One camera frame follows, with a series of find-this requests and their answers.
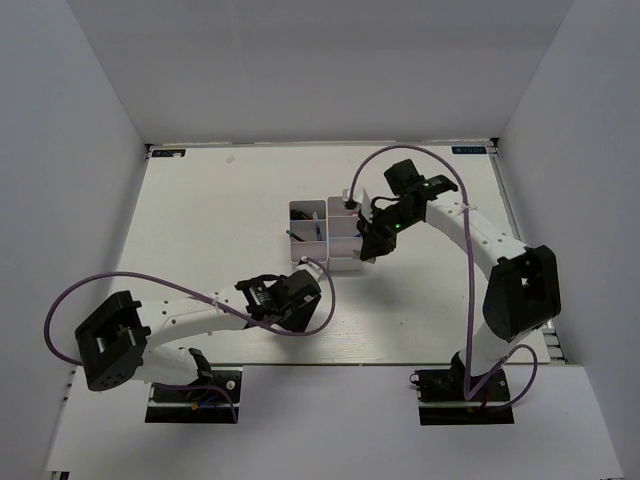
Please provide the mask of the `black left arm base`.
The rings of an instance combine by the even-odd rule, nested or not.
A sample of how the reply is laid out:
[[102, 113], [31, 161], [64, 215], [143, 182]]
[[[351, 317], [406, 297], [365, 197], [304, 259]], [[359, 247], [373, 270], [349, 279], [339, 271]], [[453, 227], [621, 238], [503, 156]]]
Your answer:
[[175, 390], [154, 384], [147, 403], [148, 424], [235, 424], [239, 420], [243, 369], [212, 370], [216, 389]]

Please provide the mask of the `dark blue pen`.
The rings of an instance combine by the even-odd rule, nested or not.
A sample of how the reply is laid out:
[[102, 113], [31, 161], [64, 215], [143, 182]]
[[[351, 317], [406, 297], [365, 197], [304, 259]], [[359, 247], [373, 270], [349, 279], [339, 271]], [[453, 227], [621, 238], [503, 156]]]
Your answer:
[[320, 219], [316, 211], [312, 212], [312, 220], [314, 222], [314, 229], [315, 229], [317, 241], [323, 241]]

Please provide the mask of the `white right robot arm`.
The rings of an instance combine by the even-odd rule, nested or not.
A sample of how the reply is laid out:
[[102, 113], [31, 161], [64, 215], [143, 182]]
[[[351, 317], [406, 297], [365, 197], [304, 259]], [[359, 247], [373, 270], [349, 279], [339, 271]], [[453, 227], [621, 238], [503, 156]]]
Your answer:
[[472, 399], [488, 385], [487, 374], [517, 343], [561, 311], [557, 259], [545, 246], [530, 247], [494, 226], [474, 209], [464, 189], [445, 175], [425, 178], [412, 160], [398, 162], [384, 177], [392, 192], [383, 207], [363, 188], [345, 199], [358, 211], [360, 259], [372, 262], [393, 252], [398, 235], [424, 222], [456, 244], [487, 280], [483, 322], [456, 358], [453, 390]]

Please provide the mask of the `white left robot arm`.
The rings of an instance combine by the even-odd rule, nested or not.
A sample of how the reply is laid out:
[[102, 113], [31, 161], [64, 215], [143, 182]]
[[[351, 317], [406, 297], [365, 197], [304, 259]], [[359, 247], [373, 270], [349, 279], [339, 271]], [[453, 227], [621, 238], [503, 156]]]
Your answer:
[[102, 392], [141, 380], [202, 398], [211, 387], [209, 362], [176, 341], [252, 327], [309, 336], [322, 299], [319, 281], [328, 275], [324, 264], [304, 256], [289, 275], [262, 274], [212, 294], [187, 290], [179, 299], [140, 301], [128, 290], [113, 293], [75, 330], [87, 386]]

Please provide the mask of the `green gel pen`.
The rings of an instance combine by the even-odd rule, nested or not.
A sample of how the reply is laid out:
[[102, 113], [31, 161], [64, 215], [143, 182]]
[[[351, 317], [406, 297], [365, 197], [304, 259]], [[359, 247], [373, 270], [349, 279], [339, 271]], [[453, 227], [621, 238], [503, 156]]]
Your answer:
[[315, 230], [293, 231], [293, 230], [287, 229], [285, 233], [292, 242], [297, 242], [297, 243], [319, 242], [317, 241]]

